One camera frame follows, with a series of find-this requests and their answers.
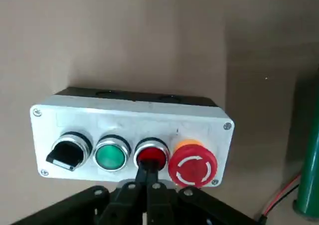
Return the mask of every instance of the push button station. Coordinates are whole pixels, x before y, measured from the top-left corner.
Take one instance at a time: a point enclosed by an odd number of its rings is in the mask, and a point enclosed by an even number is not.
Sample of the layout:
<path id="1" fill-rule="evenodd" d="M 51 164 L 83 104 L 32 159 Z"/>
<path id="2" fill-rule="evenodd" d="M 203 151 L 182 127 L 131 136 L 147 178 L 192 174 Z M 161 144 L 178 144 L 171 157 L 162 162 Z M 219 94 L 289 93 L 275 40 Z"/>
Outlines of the push button station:
<path id="1" fill-rule="evenodd" d="M 30 118 L 44 177 L 119 182 L 156 160 L 161 179 L 182 187 L 220 185 L 235 127 L 210 98 L 74 87 Z"/>

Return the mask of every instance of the emergency stop button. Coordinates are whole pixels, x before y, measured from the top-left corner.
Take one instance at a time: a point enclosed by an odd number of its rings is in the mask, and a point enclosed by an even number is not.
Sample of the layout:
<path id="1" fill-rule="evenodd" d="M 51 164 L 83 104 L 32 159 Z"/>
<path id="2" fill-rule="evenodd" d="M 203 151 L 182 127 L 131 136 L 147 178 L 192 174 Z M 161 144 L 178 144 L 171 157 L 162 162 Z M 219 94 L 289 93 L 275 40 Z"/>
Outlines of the emergency stop button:
<path id="1" fill-rule="evenodd" d="M 187 144 L 177 149 L 168 164 L 168 172 L 178 185 L 208 184 L 216 175 L 217 160 L 212 152 L 199 144 Z"/>

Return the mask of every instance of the black selector switch knob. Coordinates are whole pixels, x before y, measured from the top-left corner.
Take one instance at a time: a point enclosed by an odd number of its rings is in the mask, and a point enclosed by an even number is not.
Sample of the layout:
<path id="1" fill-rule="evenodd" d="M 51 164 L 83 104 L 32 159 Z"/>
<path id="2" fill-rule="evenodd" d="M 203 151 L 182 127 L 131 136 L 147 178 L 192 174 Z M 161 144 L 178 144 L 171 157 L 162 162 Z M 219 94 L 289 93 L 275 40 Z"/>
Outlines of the black selector switch knob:
<path id="1" fill-rule="evenodd" d="M 87 137 L 77 132 L 68 132 L 55 141 L 46 161 L 74 171 L 86 162 L 91 152 L 92 144 Z"/>

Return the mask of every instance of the green cylinder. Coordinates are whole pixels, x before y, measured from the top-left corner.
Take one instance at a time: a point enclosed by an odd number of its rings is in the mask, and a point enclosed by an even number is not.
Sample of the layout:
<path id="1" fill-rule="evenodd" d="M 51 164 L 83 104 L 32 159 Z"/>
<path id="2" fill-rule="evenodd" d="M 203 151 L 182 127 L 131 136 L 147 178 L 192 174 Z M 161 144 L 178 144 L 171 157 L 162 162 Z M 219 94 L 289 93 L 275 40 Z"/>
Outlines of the green cylinder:
<path id="1" fill-rule="evenodd" d="M 308 138 L 295 211 L 308 219 L 319 219 L 319 93 L 316 88 L 316 108 Z"/>

